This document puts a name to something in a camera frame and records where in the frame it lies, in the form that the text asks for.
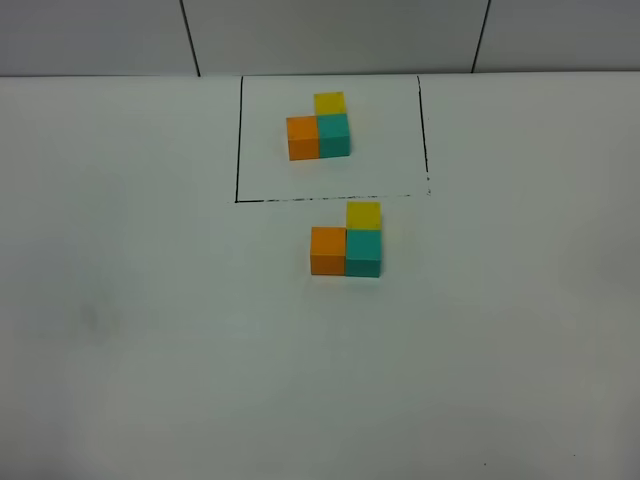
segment white table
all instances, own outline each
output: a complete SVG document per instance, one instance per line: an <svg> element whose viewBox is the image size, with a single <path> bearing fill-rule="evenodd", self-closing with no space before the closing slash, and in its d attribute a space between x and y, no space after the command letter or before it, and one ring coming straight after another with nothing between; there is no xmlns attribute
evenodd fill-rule
<svg viewBox="0 0 640 480"><path fill-rule="evenodd" d="M635 478L640 76L421 84L376 281L308 274L345 200L234 203L239 78L0 82L0 466Z"/></svg>

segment white surface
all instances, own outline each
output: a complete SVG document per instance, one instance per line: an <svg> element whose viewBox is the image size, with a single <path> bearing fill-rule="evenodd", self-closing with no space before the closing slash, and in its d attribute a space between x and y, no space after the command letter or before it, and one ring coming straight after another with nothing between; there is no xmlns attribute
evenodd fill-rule
<svg viewBox="0 0 640 480"><path fill-rule="evenodd" d="M636 0L493 0L476 72L638 70Z"/></svg>
<svg viewBox="0 0 640 480"><path fill-rule="evenodd" d="M3 0L0 75L195 75L178 0Z"/></svg>
<svg viewBox="0 0 640 480"><path fill-rule="evenodd" d="M185 0L203 73L469 72L486 0Z"/></svg>
<svg viewBox="0 0 640 480"><path fill-rule="evenodd" d="M380 280L308 275L345 201L227 201L235 80L122 82L0 84L5 469L637 477L637 75L423 77Z"/></svg>
<svg viewBox="0 0 640 480"><path fill-rule="evenodd" d="M343 91L349 157L289 160L287 117L314 115L315 93ZM426 195L415 75L245 78L239 200Z"/></svg>

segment white wall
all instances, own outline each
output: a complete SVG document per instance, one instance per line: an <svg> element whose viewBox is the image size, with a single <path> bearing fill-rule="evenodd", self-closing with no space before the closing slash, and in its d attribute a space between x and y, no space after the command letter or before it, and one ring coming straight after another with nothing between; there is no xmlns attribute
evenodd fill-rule
<svg viewBox="0 0 640 480"><path fill-rule="evenodd" d="M476 71L640 68L637 0L493 0Z"/></svg>
<svg viewBox="0 0 640 480"><path fill-rule="evenodd" d="M486 0L185 0L203 73L469 72Z"/></svg>
<svg viewBox="0 0 640 480"><path fill-rule="evenodd" d="M178 0L2 0L0 75L195 74Z"/></svg>

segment wooden block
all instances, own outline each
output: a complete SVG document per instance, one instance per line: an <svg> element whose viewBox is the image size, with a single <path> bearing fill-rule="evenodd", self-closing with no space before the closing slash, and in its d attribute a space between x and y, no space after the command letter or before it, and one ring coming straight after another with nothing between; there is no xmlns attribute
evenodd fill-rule
<svg viewBox="0 0 640 480"><path fill-rule="evenodd" d="M380 230L380 202L347 202L347 229Z"/></svg>
<svg viewBox="0 0 640 480"><path fill-rule="evenodd" d="M318 115L317 118L320 158L348 157L351 154L351 135L347 115Z"/></svg>
<svg viewBox="0 0 640 480"><path fill-rule="evenodd" d="M347 277L379 277L382 230L347 230Z"/></svg>
<svg viewBox="0 0 640 480"><path fill-rule="evenodd" d="M347 113L347 105L344 101L344 93L316 93L314 95L316 115L335 115Z"/></svg>
<svg viewBox="0 0 640 480"><path fill-rule="evenodd" d="M311 228L312 275L344 275L346 255L346 228Z"/></svg>
<svg viewBox="0 0 640 480"><path fill-rule="evenodd" d="M320 141L316 117L287 118L289 160L320 158Z"/></svg>

